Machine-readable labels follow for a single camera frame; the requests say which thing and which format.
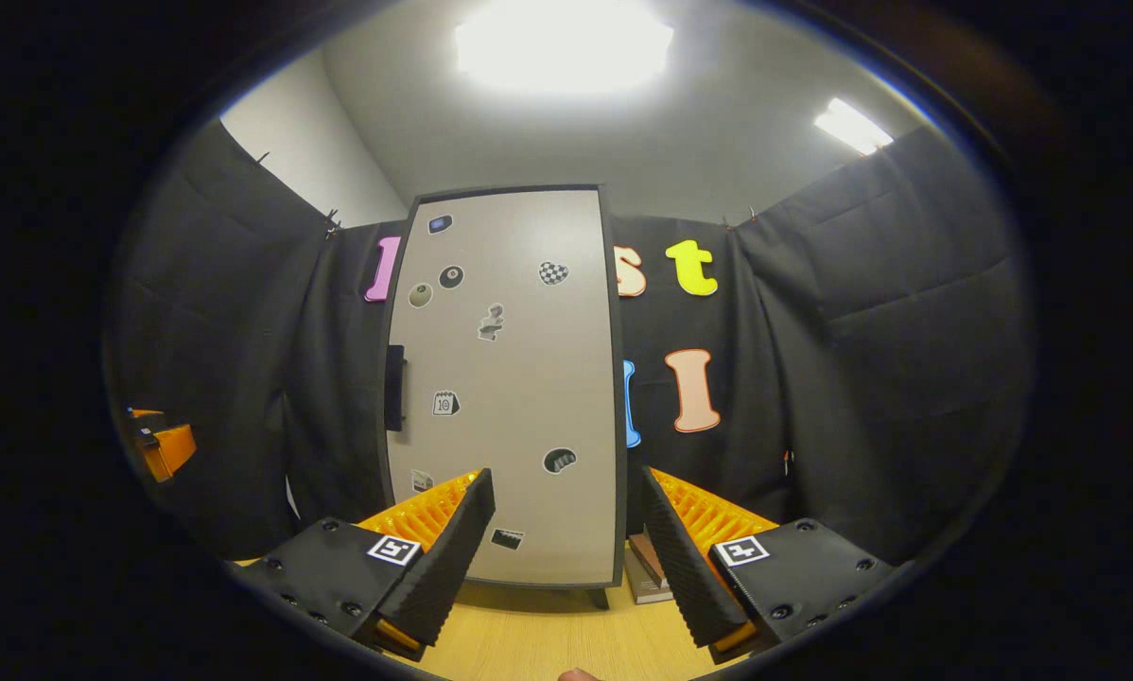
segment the white wall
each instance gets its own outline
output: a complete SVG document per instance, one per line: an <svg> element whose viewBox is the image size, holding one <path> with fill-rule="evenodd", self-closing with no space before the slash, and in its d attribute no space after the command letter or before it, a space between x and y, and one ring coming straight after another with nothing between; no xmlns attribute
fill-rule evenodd
<svg viewBox="0 0 1133 681"><path fill-rule="evenodd" d="M343 111L315 50L221 113L221 124L263 167L342 227L401 220L407 207Z"/></svg>

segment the letter cutout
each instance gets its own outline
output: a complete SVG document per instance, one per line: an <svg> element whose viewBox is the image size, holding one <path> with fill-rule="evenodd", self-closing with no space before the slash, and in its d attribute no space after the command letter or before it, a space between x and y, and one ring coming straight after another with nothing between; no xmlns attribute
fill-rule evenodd
<svg viewBox="0 0 1133 681"><path fill-rule="evenodd" d="M641 443L641 432L634 431L634 419L630 414L630 376L634 375L634 363L627 360L627 448L637 448Z"/></svg>
<svg viewBox="0 0 1133 681"><path fill-rule="evenodd" d="M640 296L646 290L646 275L639 271L641 255L638 250L614 246L613 255L617 266L617 296Z"/></svg>
<svg viewBox="0 0 1133 681"><path fill-rule="evenodd" d="M390 275L394 273L394 258L398 258L398 242L402 237L385 237L377 240L381 249L381 262L377 263L377 274L373 276L373 286L364 292L367 301L385 300L390 290Z"/></svg>
<svg viewBox="0 0 1133 681"><path fill-rule="evenodd" d="M680 417L675 419L675 429L699 432L717 426L722 417L709 403L709 380L706 377L709 352L676 350L666 355L663 361L675 372L675 385L680 390Z"/></svg>
<svg viewBox="0 0 1133 681"><path fill-rule="evenodd" d="M714 262L714 254L699 249L697 241L688 238L672 246L665 254L675 261L675 279L680 282L680 288L693 296L709 296L718 289L718 280L706 278L701 270L701 263Z"/></svg>

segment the finger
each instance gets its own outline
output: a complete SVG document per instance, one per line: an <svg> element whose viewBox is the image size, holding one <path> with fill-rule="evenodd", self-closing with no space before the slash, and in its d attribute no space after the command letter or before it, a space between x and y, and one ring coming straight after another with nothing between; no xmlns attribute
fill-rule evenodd
<svg viewBox="0 0 1133 681"><path fill-rule="evenodd" d="M593 676L588 672L583 672L582 669L578 666L571 669L569 672L562 672L557 675L557 681L600 681L599 678Z"/></svg>

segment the peach letter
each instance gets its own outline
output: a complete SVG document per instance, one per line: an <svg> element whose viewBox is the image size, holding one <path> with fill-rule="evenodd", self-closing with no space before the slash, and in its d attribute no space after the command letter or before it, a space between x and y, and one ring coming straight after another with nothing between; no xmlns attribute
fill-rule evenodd
<svg viewBox="0 0 1133 681"><path fill-rule="evenodd" d="M709 405L709 382L706 378L709 352L676 350L666 355L663 361L675 372L675 385L680 390L680 417L675 419L675 429L699 432L717 426L722 417Z"/></svg>
<svg viewBox="0 0 1133 681"><path fill-rule="evenodd" d="M617 264L617 295L638 296L646 290L646 276L638 266L641 257L638 250L627 249L624 246L614 246L615 264Z"/></svg>

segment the orange object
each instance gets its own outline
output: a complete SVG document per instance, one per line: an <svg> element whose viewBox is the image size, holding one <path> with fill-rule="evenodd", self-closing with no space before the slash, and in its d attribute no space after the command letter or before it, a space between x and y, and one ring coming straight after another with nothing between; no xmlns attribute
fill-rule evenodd
<svg viewBox="0 0 1133 681"><path fill-rule="evenodd" d="M419 642L416 642L415 638L408 637L407 633L402 633L402 631L398 630L398 627L390 624L389 621L378 620L377 628L374 629L374 631L382 635L382 637L390 638L391 641L398 644L399 646L403 646L404 648L411 650L419 649Z"/></svg>
<svg viewBox="0 0 1133 681"><path fill-rule="evenodd" d="M155 482L162 483L176 475L190 460L191 454L196 453L196 441L191 439L191 427L187 425L153 432L152 435L159 440L159 444L146 445L142 454L146 458L146 466L155 476Z"/></svg>
<svg viewBox="0 0 1133 681"><path fill-rule="evenodd" d="M684 529L689 531L689 538L692 539L693 546L701 552L706 564L709 565L709 569L718 578L718 582L733 598L734 591L730 590L722 573L718 573L718 569L714 568L713 561L709 560L709 547L719 542L739 539L780 526L767 518L760 518L742 507L723 500L722 496L706 492L701 487L697 487L696 484L685 483L683 479L654 468L649 469L649 473L655 476L655 482L662 487L666 500L670 501L675 513L680 517L680 521L684 523ZM740 629L721 638L713 646L717 650L725 652L753 637L753 635L756 635L756 627L749 621Z"/></svg>
<svg viewBox="0 0 1133 681"><path fill-rule="evenodd" d="M437 484L436 487L401 501L356 526L380 535L419 542L424 552L432 551L432 544L436 543L444 526L449 525L453 511L461 503L462 496L467 495L467 487L478 478L480 471L482 469L472 470Z"/></svg>

